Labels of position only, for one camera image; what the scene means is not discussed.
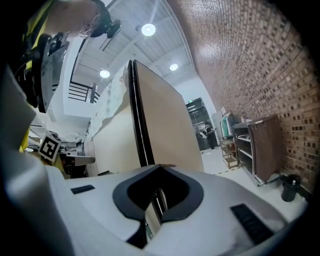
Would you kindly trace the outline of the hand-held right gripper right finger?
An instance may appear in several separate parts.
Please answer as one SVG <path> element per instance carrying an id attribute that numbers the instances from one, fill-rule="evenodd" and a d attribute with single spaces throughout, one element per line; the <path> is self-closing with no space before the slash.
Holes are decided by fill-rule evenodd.
<path id="1" fill-rule="evenodd" d="M 161 225 L 146 252 L 157 256 L 234 256 L 265 255 L 270 243 L 282 238 L 293 222 L 258 195 L 235 181 L 199 171 L 175 167 L 175 171 L 196 180 L 203 188 L 201 204 L 186 219 Z M 243 213 L 244 205 L 271 232 L 255 248 L 254 240 L 263 236 L 260 227 L 246 231 L 252 224 Z"/>

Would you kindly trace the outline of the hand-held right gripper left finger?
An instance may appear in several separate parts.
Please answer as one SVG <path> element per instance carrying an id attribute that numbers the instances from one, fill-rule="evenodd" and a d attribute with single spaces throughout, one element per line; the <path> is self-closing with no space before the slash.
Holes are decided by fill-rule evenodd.
<path id="1" fill-rule="evenodd" d="M 146 237 L 143 221 L 125 217 L 113 200 L 121 182 L 155 169 L 154 165 L 132 171 L 89 178 L 64 179 L 53 166 L 44 166 L 44 238 L 60 256 L 155 256 L 139 248 Z"/>

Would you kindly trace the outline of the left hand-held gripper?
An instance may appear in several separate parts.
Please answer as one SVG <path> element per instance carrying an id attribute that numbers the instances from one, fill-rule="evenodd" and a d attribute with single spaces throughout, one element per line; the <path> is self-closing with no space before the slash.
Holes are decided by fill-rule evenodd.
<path id="1" fill-rule="evenodd" d="M 51 162 L 55 162 L 60 146 L 60 141 L 52 136 L 46 135 L 40 144 L 38 154 Z"/>

